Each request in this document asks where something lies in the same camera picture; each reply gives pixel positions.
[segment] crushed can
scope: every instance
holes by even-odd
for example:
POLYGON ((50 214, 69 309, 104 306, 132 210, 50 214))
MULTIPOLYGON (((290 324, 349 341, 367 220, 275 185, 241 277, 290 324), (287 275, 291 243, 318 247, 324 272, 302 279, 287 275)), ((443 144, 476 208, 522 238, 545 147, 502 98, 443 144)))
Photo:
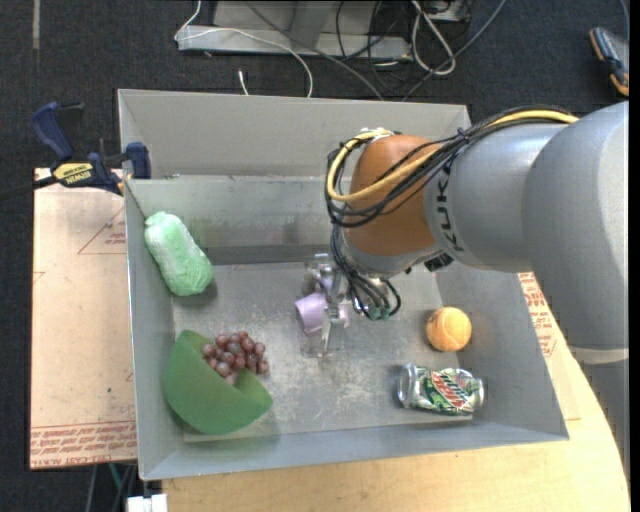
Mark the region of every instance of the crushed can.
POLYGON ((482 380, 460 368, 432 370, 409 363, 400 371, 397 392, 407 409, 452 416, 472 414, 484 402, 482 380))

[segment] bin floor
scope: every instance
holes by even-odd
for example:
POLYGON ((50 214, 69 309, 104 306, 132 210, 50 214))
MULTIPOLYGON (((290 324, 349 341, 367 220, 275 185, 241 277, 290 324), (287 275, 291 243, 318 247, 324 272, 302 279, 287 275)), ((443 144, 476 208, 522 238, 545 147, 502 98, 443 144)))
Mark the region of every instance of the bin floor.
MULTIPOLYGON (((455 353, 432 349, 424 334, 429 314, 442 306, 433 274, 416 269, 393 279, 402 307, 388 320, 371 321, 350 309, 344 350, 316 358, 303 354, 307 335, 294 308, 304 270, 302 263, 216 266, 203 294, 172 299, 176 333, 191 329, 213 339, 246 330, 267 347, 270 372, 263 383, 273 407, 224 439, 470 418, 407 410, 395 395, 398 372, 408 362, 458 366, 455 353)), ((214 438, 185 429, 185 441, 214 438)))

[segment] wooden table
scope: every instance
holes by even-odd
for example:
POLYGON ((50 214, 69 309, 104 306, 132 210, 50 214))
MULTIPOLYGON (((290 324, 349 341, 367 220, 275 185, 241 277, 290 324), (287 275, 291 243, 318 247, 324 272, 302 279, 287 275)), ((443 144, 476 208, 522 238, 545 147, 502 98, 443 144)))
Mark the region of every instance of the wooden table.
POLYGON ((568 441, 163 482, 171 512, 631 510, 618 451, 576 361, 568 441))

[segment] orange ball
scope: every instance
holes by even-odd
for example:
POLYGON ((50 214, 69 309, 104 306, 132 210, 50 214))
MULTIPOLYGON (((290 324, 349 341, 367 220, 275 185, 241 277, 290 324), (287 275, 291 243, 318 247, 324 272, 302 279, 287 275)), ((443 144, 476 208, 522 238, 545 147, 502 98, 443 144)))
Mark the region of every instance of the orange ball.
POLYGON ((427 338, 434 348, 455 352, 471 339, 471 320, 461 309, 445 306, 435 311, 427 321, 427 338))

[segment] gray bin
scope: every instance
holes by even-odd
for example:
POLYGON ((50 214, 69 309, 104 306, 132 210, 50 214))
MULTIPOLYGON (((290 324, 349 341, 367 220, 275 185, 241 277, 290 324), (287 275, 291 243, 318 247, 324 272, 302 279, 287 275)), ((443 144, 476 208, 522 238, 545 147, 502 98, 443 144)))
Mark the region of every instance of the gray bin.
POLYGON ((302 355, 293 302, 305 262, 327 252, 327 155, 362 128, 442 138, 469 126, 463 106, 119 91, 122 146, 150 151, 150 180, 125 192, 140 476, 145 480, 398 457, 567 438, 515 274, 454 263, 393 283, 400 313, 386 322, 351 314, 345 350, 302 355), (144 218, 178 215, 214 263, 201 295, 172 296, 143 241, 144 218), (432 350, 428 314, 456 305, 472 319, 461 352, 432 350), (160 380, 182 329, 213 338, 245 329, 267 345, 272 409, 212 437, 185 427, 160 380), (472 417, 403 409, 400 368, 462 367, 485 385, 472 417))

